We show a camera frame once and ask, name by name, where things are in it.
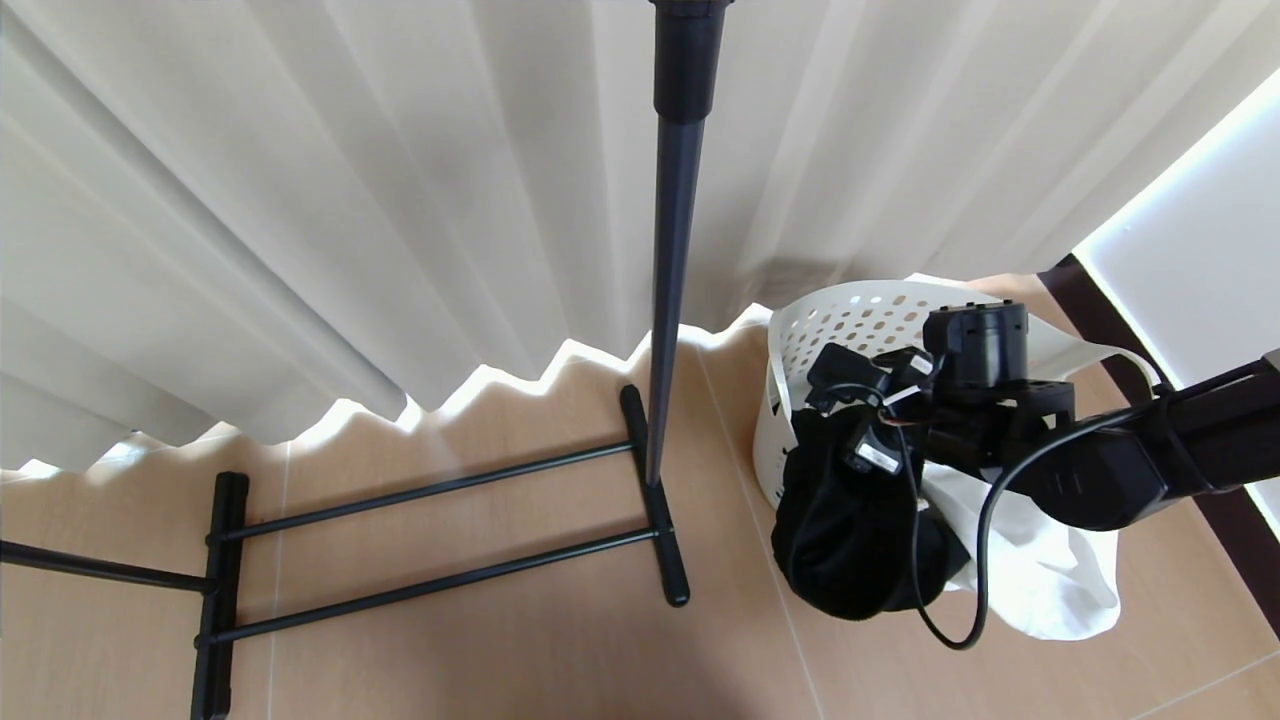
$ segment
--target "black garment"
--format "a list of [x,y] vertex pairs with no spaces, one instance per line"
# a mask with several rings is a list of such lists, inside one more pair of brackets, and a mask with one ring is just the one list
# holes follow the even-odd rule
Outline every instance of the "black garment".
[[[908,559],[916,509],[906,473],[856,473],[838,456],[869,413],[874,410],[855,405],[831,416],[809,409],[792,415],[800,445],[787,455],[772,536],[773,559],[791,589],[846,620],[915,607]],[[922,465],[915,470],[919,478]],[[969,555],[932,511],[920,514],[916,550],[920,594],[928,605]]]

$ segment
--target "wall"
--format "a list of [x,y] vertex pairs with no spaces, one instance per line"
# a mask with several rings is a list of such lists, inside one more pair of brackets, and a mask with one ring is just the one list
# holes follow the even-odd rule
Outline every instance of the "wall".
[[1179,387],[1280,347],[1280,72],[1075,252]]

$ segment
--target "curtain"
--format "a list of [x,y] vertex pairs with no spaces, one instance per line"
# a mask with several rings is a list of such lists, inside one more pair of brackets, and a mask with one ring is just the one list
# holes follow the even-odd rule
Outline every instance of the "curtain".
[[[289,439],[649,327],[640,0],[13,0],[0,464]],[[1280,65],[1266,0],[739,0],[684,320],[1043,269]]]

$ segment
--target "floor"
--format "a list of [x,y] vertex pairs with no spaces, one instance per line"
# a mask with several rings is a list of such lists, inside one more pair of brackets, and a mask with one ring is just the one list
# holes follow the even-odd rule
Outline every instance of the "floor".
[[[984,281],[1065,324],[1034,278]],[[664,478],[692,601],[668,607],[648,544],[581,557],[238,642],[232,717],[1277,717],[1280,642],[1190,502],[1123,533],[1119,625],[1048,643],[993,620],[942,648],[913,614],[827,618],[768,551],[750,441],[764,328],[685,343]],[[581,360],[544,396],[494,384],[453,416],[399,428],[356,414],[261,447],[212,433],[142,446],[84,475],[4,484],[6,539],[200,574],[214,475],[252,477],[251,520],[623,438],[617,391]],[[1120,402],[1098,368],[1082,413]],[[241,621],[349,598],[643,525],[613,456],[246,544]],[[4,568],[0,710],[26,717],[179,717],[198,597]],[[952,634],[972,596],[934,606]]]

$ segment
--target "white plastic basket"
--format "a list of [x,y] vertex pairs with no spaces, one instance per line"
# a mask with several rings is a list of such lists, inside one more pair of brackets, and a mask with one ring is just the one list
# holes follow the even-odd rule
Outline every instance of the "white plastic basket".
[[[812,292],[773,314],[769,322],[769,366],[764,397],[755,423],[755,477],[773,507],[782,500],[786,454],[796,446],[791,413],[804,407],[809,395],[805,375],[818,352],[837,342],[863,355],[920,343],[920,329],[931,310],[965,302],[1000,299],[963,287],[908,282],[851,282]],[[1148,382],[1158,375],[1142,357],[1119,347],[1094,345],[1030,318],[1027,338],[1032,377],[1066,379],[1071,373],[1112,355],[1138,364]]]

